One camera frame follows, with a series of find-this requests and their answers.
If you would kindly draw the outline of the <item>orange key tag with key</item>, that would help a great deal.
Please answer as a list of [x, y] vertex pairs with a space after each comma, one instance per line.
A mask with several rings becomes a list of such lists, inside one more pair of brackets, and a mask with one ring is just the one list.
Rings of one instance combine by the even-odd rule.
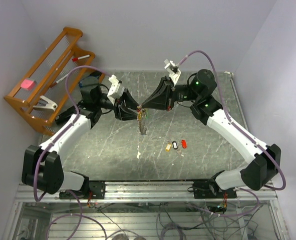
[[140, 120], [142, 118], [142, 111], [138, 110], [137, 119]]

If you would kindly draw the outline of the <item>yellow handled chain keyring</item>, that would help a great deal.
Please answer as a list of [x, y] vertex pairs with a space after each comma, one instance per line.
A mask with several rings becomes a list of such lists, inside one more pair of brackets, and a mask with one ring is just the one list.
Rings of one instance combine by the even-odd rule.
[[147, 118], [147, 111], [146, 111], [146, 109], [142, 108], [141, 105], [137, 107], [137, 114], [138, 114], [138, 110], [142, 111], [142, 118], [137, 119], [138, 130], [141, 135], [145, 135], [146, 131], [147, 131], [147, 129], [145, 127], [145, 122], [146, 122], [146, 118]]

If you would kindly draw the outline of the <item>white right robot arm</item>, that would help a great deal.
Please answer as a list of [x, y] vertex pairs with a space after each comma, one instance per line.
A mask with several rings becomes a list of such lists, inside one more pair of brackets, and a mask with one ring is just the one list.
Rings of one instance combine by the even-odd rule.
[[227, 189], [248, 187], [257, 191], [266, 186], [279, 173], [281, 149], [258, 140], [224, 111], [212, 95], [217, 87], [212, 71], [201, 69], [186, 84], [174, 85], [173, 79], [174, 75], [163, 77], [142, 108], [169, 111], [175, 102], [192, 101], [189, 108], [193, 116], [224, 137], [247, 162], [244, 168], [216, 173], [203, 191], [219, 198]]

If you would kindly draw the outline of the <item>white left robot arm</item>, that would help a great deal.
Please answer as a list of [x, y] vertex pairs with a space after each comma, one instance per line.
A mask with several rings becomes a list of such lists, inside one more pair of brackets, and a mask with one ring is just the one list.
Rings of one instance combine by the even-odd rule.
[[87, 176], [63, 170], [62, 161], [68, 150], [95, 126], [103, 109], [114, 112], [120, 121], [137, 118], [138, 103], [128, 89], [115, 75], [109, 77], [109, 81], [108, 93], [102, 93], [99, 82], [83, 86], [81, 101], [60, 116], [62, 121], [66, 121], [65, 125], [44, 143], [31, 145], [25, 150], [22, 183], [33, 187], [34, 193], [43, 191], [53, 195], [60, 190], [72, 190], [79, 199], [89, 194], [90, 180]]

